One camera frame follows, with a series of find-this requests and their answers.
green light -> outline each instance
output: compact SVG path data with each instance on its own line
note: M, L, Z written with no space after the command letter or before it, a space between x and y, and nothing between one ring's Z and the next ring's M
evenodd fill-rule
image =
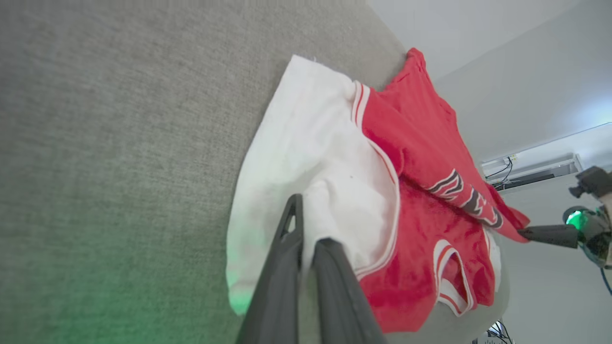
M573 225L577 230L582 230L586 225L586 217L582 215L582 212L575 211L567 217L565 224Z

gray fabric surface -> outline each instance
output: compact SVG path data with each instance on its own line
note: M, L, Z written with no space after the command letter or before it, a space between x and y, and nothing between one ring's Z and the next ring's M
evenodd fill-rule
M130 4L0 4L0 343L233 342L231 199L291 55L378 89L404 61L363 4Z

red fabric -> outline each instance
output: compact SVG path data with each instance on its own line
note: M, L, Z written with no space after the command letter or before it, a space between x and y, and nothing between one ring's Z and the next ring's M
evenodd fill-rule
M370 90L360 125L389 156L400 184L393 257L360 281L383 332L417 331L437 301L461 313L449 289L441 291L445 279L466 307L491 305L495 277L482 225L526 242L517 228L529 219L480 177L421 52L408 52L403 70L383 92Z

red and white jersey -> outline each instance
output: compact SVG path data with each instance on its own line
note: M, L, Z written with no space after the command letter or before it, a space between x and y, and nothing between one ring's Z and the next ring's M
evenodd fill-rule
M358 88L355 123L387 154L400 183L393 257L360 281L383 331L417 331L437 301L458 316L493 304L499 252L485 228L526 242L517 228L529 219L480 177L421 52L408 52L383 92Z
M245 313L289 196L303 194L302 268L342 243L384 332L436 302L493 303L499 250L527 219L481 180L418 51L384 92L293 56L241 168L227 238L230 304Z

white cloth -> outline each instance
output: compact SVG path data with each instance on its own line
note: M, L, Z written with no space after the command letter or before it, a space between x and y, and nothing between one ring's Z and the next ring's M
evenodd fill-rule
M232 309L247 311L289 196L303 194L302 270L315 243L343 244L358 278L383 267L395 244L397 175L352 118L357 84L293 56L253 139L229 219L226 277Z

